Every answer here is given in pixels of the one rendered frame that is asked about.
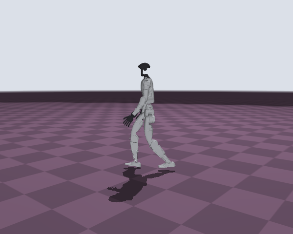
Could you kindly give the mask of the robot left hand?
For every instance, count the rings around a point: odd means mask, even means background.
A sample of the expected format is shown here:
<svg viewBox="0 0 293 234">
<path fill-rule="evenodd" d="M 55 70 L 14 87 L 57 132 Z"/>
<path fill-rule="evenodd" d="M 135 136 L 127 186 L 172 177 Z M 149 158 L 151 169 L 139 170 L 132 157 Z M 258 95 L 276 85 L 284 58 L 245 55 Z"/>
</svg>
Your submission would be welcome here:
<svg viewBox="0 0 293 234">
<path fill-rule="evenodd" d="M 125 124 L 127 123 L 126 126 L 127 126 L 128 124 L 130 125 L 131 122 L 133 121 L 133 118 L 136 117 L 136 116 L 137 116 L 137 114 L 134 116 L 134 115 L 131 113 L 131 115 L 125 117 L 125 118 L 126 118 L 126 120 L 125 120 L 126 122 L 124 121 L 123 123 L 125 123 Z M 124 118 L 124 119 L 125 119 L 125 118 Z M 130 123 L 129 123 L 129 122 L 130 122 Z M 128 125 L 128 127 L 129 127 L 129 125 Z"/>
</svg>

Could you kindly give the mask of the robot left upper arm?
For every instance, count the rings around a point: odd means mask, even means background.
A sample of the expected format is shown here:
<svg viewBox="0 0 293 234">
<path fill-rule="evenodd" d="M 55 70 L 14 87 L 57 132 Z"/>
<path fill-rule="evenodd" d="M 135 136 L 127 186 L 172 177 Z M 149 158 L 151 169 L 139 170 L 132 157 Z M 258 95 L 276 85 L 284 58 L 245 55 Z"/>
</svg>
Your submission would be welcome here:
<svg viewBox="0 0 293 234">
<path fill-rule="evenodd" d="M 145 102 L 147 102 L 147 99 L 148 99 L 150 84 L 151 84 L 150 80 L 144 81 L 143 94 L 144 94 L 144 97 L 146 98 Z"/>
</svg>

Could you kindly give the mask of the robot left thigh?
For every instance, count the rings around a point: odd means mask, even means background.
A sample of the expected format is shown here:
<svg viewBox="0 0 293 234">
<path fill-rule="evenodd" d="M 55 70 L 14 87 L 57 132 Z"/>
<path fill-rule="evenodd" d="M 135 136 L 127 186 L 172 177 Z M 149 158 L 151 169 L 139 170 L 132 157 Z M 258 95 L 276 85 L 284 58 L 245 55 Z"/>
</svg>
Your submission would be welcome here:
<svg viewBox="0 0 293 234">
<path fill-rule="evenodd" d="M 148 116 L 145 117 L 144 132 L 145 132 L 146 140 L 150 146 L 153 141 L 157 142 L 158 144 L 158 141 L 152 139 L 153 128 L 150 123 L 154 123 L 154 122 L 155 122 L 155 116 L 153 116 L 152 114 L 148 114 Z"/>
</svg>

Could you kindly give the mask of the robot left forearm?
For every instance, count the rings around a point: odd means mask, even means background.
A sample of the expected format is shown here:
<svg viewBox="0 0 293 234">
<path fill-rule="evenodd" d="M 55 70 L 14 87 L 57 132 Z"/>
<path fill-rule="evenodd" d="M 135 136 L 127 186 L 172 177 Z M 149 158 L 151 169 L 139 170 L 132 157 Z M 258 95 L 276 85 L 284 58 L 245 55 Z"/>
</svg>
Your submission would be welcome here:
<svg viewBox="0 0 293 234">
<path fill-rule="evenodd" d="M 144 107 L 144 103 L 145 103 L 146 98 L 145 97 L 141 97 L 137 108 L 135 108 L 134 112 L 132 113 L 134 116 L 140 112 L 140 110 L 142 109 L 142 107 Z"/>
</svg>

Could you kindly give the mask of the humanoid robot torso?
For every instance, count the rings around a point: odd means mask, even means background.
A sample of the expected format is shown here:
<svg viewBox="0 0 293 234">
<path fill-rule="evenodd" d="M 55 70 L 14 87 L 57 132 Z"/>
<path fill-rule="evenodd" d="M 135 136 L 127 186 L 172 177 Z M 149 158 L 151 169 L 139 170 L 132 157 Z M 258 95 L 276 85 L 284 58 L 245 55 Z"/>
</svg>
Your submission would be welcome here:
<svg viewBox="0 0 293 234">
<path fill-rule="evenodd" d="M 153 90 L 153 82 L 151 78 L 147 78 L 145 77 L 145 79 L 143 79 L 141 81 L 141 91 L 142 91 L 142 95 L 143 94 L 143 89 L 144 89 L 144 81 L 145 80 L 150 80 L 151 84 L 150 84 L 150 88 L 149 88 L 149 94 L 148 94 L 148 99 L 147 102 L 145 102 L 146 104 L 146 109 L 144 110 L 144 116 L 148 116 L 148 114 L 152 114 L 154 116 L 154 110 L 153 110 L 153 106 L 151 105 L 151 103 L 154 103 L 154 90 Z"/>
</svg>

